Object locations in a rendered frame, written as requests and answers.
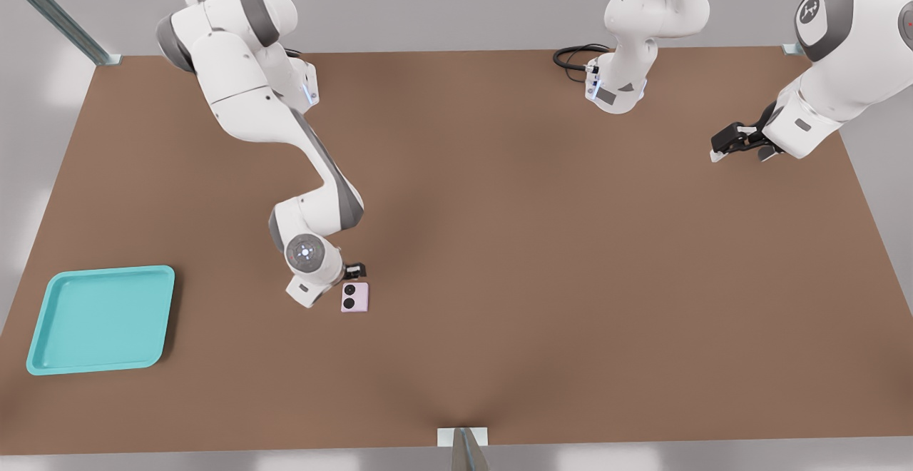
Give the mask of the pale lilac phone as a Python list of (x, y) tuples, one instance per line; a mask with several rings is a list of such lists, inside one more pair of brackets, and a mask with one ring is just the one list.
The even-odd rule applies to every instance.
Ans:
[(368, 310), (369, 283), (345, 283), (342, 286), (342, 302), (340, 302), (340, 311), (343, 313), (364, 313)]

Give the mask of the pale blue-green tray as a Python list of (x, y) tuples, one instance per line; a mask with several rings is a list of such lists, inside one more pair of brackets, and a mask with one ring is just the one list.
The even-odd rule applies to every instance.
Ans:
[(35, 376), (145, 369), (162, 357), (175, 273), (163, 264), (49, 280), (26, 358)]

